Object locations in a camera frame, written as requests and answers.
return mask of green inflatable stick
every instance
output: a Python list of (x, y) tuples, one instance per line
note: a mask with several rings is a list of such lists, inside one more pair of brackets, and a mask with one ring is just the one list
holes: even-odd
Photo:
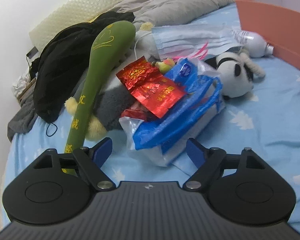
[(71, 123), (65, 153), (83, 146), (94, 103), (112, 69), (130, 48), (136, 35), (131, 22), (119, 21), (102, 30), (92, 44), (87, 77)]

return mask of brown object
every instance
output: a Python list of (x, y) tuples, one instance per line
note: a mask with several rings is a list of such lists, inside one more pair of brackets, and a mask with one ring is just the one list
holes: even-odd
[(26, 95), (27, 91), (29, 90), (30, 87), (35, 86), (35, 81), (36, 79), (32, 79), (31, 82), (26, 86), (26, 88), (21, 92), (20, 95), (18, 95), (17, 100), (18, 103), (21, 104), (22, 99), (24, 98), (24, 96)]
[(300, 69), (300, 0), (236, 0), (241, 28), (259, 33), (274, 56)]

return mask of ribbed surface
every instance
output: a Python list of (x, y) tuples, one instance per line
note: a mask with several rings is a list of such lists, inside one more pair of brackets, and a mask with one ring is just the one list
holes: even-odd
[(16, 222), (0, 240), (300, 240), (285, 223), (248, 228), (215, 214), (199, 193), (176, 182), (122, 182), (95, 196), (76, 218), (49, 227)]

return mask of light blue bedsheet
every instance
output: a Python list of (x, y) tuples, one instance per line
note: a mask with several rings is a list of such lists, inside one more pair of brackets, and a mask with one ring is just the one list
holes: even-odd
[[(196, 20), (211, 24), (226, 23), (239, 27), (236, 6), (229, 5)], [(223, 112), (215, 117), (198, 140), (205, 147), (220, 147), (228, 153), (240, 153), (249, 146), (267, 161), (294, 188), (297, 205), (290, 224), (300, 231), (300, 71), (277, 58), (255, 60), (266, 71), (266, 78), (256, 82), (253, 94), (227, 102)], [(27, 165), (46, 148), (63, 152), (70, 128), (71, 116), (62, 111), (55, 122), (58, 131), (46, 136), (46, 124), (40, 118), (26, 135), (13, 139), (5, 173), (6, 187)], [(50, 126), (48, 134), (55, 127)], [(175, 166), (157, 167), (143, 156), (129, 155), (125, 150), (123, 131), (111, 131), (114, 149), (102, 170), (117, 184), (130, 181), (179, 181), (182, 185), (196, 168), (186, 154)], [(94, 142), (85, 142), (92, 147)], [(4, 225), (9, 223), (3, 212)]]

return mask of panda plush toy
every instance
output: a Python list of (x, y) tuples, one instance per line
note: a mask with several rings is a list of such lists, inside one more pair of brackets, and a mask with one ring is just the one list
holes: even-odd
[(223, 83), (222, 94), (227, 100), (240, 97), (253, 88), (253, 75), (263, 78), (266, 73), (249, 58), (249, 53), (241, 49), (239, 54), (224, 52), (205, 61), (220, 73)]

